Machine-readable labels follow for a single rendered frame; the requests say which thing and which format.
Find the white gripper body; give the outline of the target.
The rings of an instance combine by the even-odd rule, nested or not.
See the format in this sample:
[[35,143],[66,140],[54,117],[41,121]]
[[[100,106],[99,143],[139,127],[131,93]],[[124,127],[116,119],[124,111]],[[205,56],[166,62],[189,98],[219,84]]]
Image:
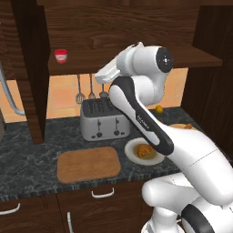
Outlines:
[[117,60],[114,58],[95,74],[95,79],[99,84],[106,84],[119,76],[120,71],[117,69]]

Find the dark wooden cabinet shelf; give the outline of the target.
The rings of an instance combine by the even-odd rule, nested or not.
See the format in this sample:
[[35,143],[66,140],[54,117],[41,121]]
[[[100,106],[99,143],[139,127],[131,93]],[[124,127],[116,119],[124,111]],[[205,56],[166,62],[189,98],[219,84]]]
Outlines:
[[[169,46],[174,68],[221,66],[223,61],[194,46]],[[48,69],[50,76],[76,74],[95,74],[110,62],[122,48],[98,48],[95,50],[69,50],[64,64],[56,62],[55,53],[51,52]]]

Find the red lidded jam jar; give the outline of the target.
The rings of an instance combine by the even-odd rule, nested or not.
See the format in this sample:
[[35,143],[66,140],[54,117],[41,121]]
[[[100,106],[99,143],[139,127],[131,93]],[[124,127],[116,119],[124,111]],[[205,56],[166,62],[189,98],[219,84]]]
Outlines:
[[58,64],[64,64],[67,60],[67,50],[66,49],[56,49],[55,52],[56,62]]

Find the dark wooden cabinet door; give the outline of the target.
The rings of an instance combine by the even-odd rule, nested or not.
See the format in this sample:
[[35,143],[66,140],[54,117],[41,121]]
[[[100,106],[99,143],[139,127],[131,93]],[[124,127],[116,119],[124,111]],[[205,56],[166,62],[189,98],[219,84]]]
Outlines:
[[45,140],[50,44],[45,9],[36,0],[10,0],[23,58],[16,80],[34,144]]

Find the golden croissant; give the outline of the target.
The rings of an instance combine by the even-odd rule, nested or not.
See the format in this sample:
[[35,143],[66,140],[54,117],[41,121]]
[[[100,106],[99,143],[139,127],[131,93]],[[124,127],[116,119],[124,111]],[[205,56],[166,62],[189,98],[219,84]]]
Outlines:
[[137,156],[142,158],[148,155],[153,150],[153,147],[148,144],[139,144],[137,148]]

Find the wooden cutting board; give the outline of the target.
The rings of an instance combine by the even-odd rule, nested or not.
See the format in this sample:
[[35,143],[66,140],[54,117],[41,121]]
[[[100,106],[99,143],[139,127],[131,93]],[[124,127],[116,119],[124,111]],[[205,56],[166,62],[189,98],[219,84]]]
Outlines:
[[117,151],[112,147],[66,151],[57,160],[57,179],[65,184],[115,177],[120,170]]

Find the dark wooden cabinet side panel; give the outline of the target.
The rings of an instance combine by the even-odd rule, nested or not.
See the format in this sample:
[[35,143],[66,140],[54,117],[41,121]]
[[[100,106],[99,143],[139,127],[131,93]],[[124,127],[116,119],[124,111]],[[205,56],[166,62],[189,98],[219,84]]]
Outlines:
[[188,70],[181,107],[233,161],[233,5],[199,9],[193,46],[222,65]]

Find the hanging metal spoon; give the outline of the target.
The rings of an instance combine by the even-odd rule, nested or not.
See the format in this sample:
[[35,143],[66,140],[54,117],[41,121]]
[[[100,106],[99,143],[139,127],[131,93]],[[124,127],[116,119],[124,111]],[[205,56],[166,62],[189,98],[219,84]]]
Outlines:
[[93,82],[92,74],[89,74],[89,84],[90,84],[90,94],[88,95],[89,99],[96,99],[96,95],[93,92]]

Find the hanging metal slotted spatula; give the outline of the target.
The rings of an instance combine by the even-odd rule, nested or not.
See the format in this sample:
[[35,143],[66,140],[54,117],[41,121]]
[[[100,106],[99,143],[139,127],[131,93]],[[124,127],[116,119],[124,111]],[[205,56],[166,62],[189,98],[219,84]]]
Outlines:
[[86,96],[81,91],[80,75],[77,75],[77,83],[78,83],[78,93],[76,95],[76,102],[79,105],[81,105],[82,102],[86,99]]

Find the silver toaster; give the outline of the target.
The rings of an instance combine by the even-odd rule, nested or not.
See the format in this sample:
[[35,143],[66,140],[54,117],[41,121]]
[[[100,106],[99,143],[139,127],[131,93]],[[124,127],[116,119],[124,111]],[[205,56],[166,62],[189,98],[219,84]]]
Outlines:
[[80,109],[80,131],[87,141],[127,137],[130,122],[108,98],[88,99]]

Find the white plate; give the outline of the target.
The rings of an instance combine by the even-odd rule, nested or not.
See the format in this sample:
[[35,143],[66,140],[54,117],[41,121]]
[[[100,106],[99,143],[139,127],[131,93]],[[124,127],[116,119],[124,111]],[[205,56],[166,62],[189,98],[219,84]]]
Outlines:
[[159,154],[154,148],[145,157],[138,157],[137,148],[139,144],[148,144],[148,142],[143,137],[138,137],[128,141],[125,146],[125,154],[132,162],[143,166],[154,166],[161,163],[165,159],[165,157]]

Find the tan plate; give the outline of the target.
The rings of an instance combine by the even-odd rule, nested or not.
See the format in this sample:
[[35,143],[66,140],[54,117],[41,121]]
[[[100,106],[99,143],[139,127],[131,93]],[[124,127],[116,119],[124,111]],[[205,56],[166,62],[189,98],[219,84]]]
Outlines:
[[[185,128],[184,128],[184,125],[185,125],[185,124],[182,124],[182,123],[176,123],[176,124],[171,124],[171,125],[169,125],[168,127],[169,127],[169,128],[185,129]],[[197,130],[197,129],[193,126],[192,129],[187,129],[187,130]]]

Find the grey curved tube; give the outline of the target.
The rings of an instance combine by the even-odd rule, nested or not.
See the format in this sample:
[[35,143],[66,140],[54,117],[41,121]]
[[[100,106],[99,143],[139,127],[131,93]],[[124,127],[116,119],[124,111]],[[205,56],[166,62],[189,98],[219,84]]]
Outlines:
[[10,107],[14,110],[14,112],[17,115],[25,116],[25,111],[22,110],[22,109],[19,109],[16,106],[15,101],[14,101],[12,95],[11,95],[10,89],[9,89],[8,84],[6,82],[6,79],[5,79],[5,73],[4,73],[1,61],[0,61],[0,83],[2,84],[2,87],[3,87],[4,92],[5,92],[6,99],[7,99],[8,103],[9,103]]

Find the dark wooden drawer front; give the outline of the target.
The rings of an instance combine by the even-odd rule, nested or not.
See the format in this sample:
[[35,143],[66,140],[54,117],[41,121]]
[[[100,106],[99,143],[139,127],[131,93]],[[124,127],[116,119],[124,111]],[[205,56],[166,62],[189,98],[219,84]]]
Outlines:
[[0,233],[64,233],[55,194],[0,202]]
[[[142,181],[121,182],[117,184],[109,184],[100,187],[89,187],[87,189],[79,189],[58,193],[57,199],[59,206],[62,208],[71,208],[75,206],[87,205],[91,203],[98,203],[101,201],[111,201],[119,198],[140,197]],[[115,194],[109,198],[93,198],[91,191],[96,188],[113,187]]]

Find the dark wooden cupboard door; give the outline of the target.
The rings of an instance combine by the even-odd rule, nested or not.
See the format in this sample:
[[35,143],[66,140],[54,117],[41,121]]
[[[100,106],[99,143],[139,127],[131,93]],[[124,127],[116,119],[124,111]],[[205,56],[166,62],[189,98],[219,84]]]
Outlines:
[[74,233],[140,233],[150,219],[152,208],[76,207],[62,208],[65,231],[69,233],[67,212],[71,214]]

